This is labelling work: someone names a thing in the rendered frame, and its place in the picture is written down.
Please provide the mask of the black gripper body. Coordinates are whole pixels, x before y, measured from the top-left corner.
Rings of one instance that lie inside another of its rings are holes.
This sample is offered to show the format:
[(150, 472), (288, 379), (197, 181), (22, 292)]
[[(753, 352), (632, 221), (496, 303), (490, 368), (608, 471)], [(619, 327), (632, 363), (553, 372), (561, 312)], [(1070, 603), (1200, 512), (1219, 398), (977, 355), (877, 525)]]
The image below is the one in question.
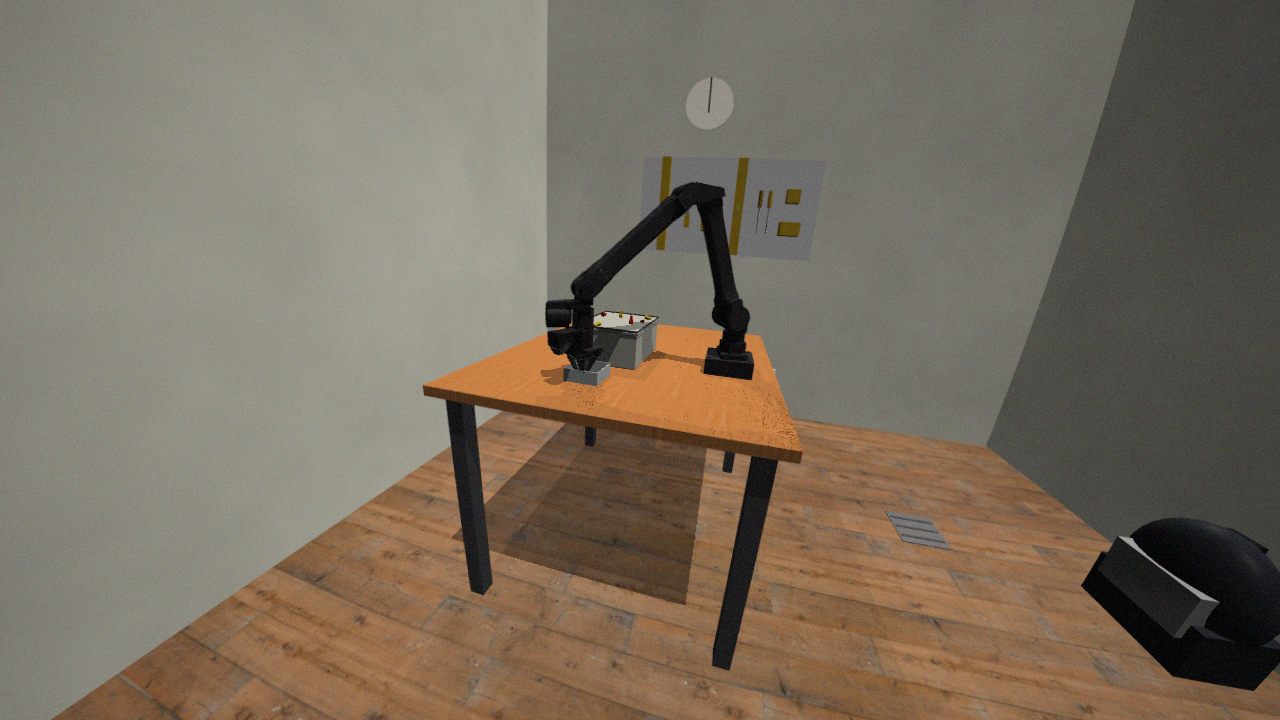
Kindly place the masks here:
[(593, 345), (593, 328), (588, 328), (588, 331), (591, 331), (591, 348), (580, 350), (580, 348), (570, 347), (570, 348), (567, 348), (567, 351), (564, 354), (568, 354), (568, 355), (571, 355), (573, 357), (580, 357), (580, 359), (591, 357), (593, 355), (594, 356), (600, 356), (602, 352), (603, 352), (603, 347), (599, 346), (599, 345)]

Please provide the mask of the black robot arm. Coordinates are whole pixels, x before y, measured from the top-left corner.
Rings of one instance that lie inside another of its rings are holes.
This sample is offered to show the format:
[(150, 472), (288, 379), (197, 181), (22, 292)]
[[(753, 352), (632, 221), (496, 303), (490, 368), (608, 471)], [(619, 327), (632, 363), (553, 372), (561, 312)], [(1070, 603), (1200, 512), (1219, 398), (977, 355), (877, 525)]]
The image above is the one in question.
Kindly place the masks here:
[[(733, 281), (722, 197), (724, 188), (713, 184), (690, 182), (676, 187), (643, 222), (572, 282), (573, 299), (547, 301), (547, 328), (564, 327), (559, 331), (547, 331), (552, 352), (561, 356), (570, 347), (591, 348), (591, 331), (588, 328), (594, 325), (594, 307), (590, 307), (593, 299), (648, 243), (698, 204), (716, 290), (712, 319), (724, 328), (716, 351), (723, 360), (748, 361), (748, 343), (744, 340), (750, 313), (748, 307), (742, 307), (742, 299), (739, 299)], [(585, 331), (573, 329), (571, 322), (577, 329), (585, 328)]]

